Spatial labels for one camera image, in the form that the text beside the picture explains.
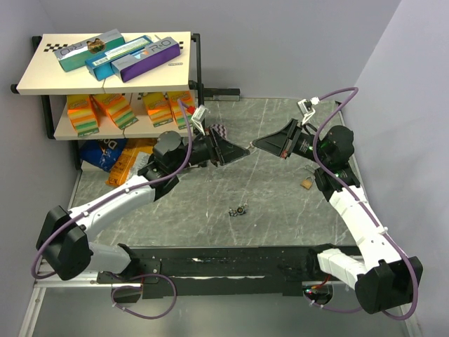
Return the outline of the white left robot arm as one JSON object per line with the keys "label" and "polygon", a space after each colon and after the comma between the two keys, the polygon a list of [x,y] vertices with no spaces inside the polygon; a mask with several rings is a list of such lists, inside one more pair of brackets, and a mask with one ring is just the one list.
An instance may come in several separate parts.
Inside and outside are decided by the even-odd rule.
{"label": "white left robot arm", "polygon": [[147,164],[123,185],[68,211],[61,206],[51,209],[36,243],[38,253],[63,281],[84,271],[96,271],[131,282],[142,271],[136,253],[125,244],[108,246],[96,244],[94,239],[115,220],[168,194],[185,167],[207,161],[224,166],[249,154],[248,149],[213,129],[189,137],[186,143],[174,131],[162,133]]}

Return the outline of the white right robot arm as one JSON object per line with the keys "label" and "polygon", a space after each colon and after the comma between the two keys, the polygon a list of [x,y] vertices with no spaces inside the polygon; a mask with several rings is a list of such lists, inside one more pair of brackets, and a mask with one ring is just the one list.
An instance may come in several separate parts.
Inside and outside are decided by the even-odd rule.
{"label": "white right robot arm", "polygon": [[333,126],[320,138],[291,119],[283,129],[254,140],[253,145],[282,159],[296,154],[319,165],[314,171],[316,186],[343,219],[363,258],[357,261],[332,244],[322,244],[309,250],[307,274],[317,280],[335,277],[344,282],[368,314],[387,314],[409,304],[409,311],[399,317],[407,319],[417,307],[423,266],[397,247],[373,213],[349,163],[353,141],[353,132],[345,126]]}

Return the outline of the brass padlock short shackle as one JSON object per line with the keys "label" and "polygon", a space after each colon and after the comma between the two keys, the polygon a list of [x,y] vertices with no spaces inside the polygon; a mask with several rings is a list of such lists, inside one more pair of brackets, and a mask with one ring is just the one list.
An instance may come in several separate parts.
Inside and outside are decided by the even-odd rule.
{"label": "brass padlock short shackle", "polygon": [[300,183],[300,186],[303,187],[306,190],[310,190],[314,186],[314,177],[313,176],[307,176],[302,180]]}

